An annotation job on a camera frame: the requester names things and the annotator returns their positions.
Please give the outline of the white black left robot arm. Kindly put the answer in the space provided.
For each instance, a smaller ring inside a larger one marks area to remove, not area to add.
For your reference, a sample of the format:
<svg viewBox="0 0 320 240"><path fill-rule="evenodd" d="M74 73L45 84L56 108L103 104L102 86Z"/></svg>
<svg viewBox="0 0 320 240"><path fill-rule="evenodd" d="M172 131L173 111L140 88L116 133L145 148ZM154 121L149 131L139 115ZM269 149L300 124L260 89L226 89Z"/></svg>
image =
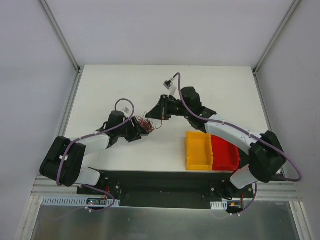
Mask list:
<svg viewBox="0 0 320 240"><path fill-rule="evenodd" d="M92 134L75 139L58 136L46 154L39 173L59 186L88 185L94 194L102 194L106 183L100 179L98 170L83 166L85 156L112 147L119 138L130 143L149 133L137 117L128 118L124 112L114 110L108 121Z"/></svg>

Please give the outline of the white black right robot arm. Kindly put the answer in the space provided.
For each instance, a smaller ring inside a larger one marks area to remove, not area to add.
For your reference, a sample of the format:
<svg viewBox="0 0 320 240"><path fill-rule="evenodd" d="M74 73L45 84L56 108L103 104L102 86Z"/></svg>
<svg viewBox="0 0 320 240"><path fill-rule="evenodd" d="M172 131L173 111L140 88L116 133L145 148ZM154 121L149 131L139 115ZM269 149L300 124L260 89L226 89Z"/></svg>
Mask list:
<svg viewBox="0 0 320 240"><path fill-rule="evenodd" d="M233 173L225 184L225 192L230 197L237 197L249 184L270 182L286 163L281 155L281 144L273 132L250 132L228 124L222 116L202 105L194 87L182 88L179 99L161 95L155 107L146 114L149 119L163 121L172 116L184 117L194 129L217 136L248 155L248 163Z"/></svg>

